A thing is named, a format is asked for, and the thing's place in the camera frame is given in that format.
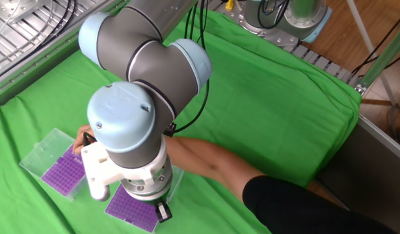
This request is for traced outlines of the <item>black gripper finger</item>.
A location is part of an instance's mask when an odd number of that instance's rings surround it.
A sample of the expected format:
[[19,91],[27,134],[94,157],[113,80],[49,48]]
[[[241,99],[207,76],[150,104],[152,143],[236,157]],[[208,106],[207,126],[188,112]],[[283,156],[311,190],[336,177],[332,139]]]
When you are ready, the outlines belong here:
[[172,218],[171,210],[167,203],[159,202],[155,204],[155,213],[160,223],[163,223]]

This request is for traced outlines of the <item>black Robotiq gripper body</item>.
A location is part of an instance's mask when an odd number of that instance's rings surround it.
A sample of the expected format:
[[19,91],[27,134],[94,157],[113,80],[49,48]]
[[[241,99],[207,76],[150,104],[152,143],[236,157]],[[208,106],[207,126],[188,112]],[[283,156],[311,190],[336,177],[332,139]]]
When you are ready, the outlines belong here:
[[171,195],[171,192],[168,190],[168,191],[164,192],[163,194],[158,193],[158,194],[153,194],[153,195],[149,195],[149,196],[141,196],[141,195],[137,195],[137,194],[130,192],[129,195],[132,198],[135,198],[136,200],[155,205],[160,202],[166,203],[168,198]]

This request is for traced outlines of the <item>bare human hand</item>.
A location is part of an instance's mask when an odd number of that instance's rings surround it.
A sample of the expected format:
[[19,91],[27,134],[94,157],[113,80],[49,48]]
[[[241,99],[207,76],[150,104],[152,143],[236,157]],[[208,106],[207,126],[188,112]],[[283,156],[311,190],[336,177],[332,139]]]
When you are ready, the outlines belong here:
[[94,133],[93,130],[91,129],[89,124],[86,125],[82,125],[78,131],[77,131],[77,137],[75,139],[75,142],[73,143],[73,152],[78,155],[81,152],[81,149],[84,147],[84,133],[88,133],[89,136],[89,142],[93,143],[95,142],[95,137],[94,137]]

